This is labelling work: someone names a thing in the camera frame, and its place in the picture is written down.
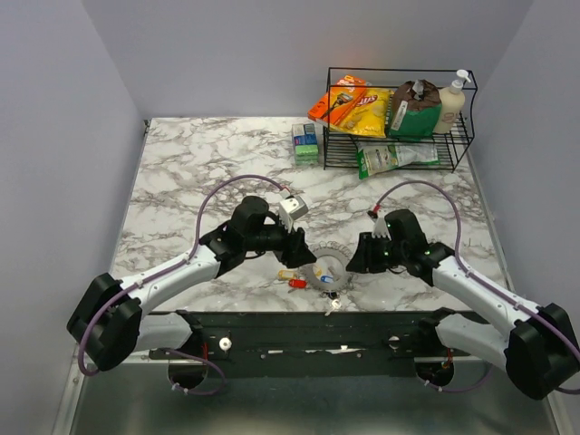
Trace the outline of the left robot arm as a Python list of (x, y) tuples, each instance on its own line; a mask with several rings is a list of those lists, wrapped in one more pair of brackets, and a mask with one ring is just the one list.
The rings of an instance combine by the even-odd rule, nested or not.
[(243, 198), (231, 218), (200, 238), (185, 253), (150, 270), (116, 279), (108, 273), (93, 278), (66, 325), (100, 372), (109, 371), (131, 353), (169, 345), (182, 358), (194, 356), (199, 333), (180, 314), (156, 321), (147, 316), (181, 292), (218, 278), (247, 259), (247, 253), (271, 252), (287, 268), (315, 262), (305, 232), (294, 223), (308, 211), (298, 196), (282, 199), (272, 212), (256, 196)]

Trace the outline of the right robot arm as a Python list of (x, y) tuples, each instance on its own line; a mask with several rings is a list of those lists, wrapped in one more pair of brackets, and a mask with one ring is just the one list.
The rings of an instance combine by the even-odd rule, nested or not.
[(564, 308), (540, 306), (478, 275), (451, 247), (429, 242), (408, 209), (387, 214), (373, 231), (361, 233), (346, 269), (378, 274), (397, 267), (459, 299), (484, 320), (438, 310), (416, 335), (424, 353), (452, 348), (476, 356), (504, 371), (534, 400), (578, 373), (578, 342)]

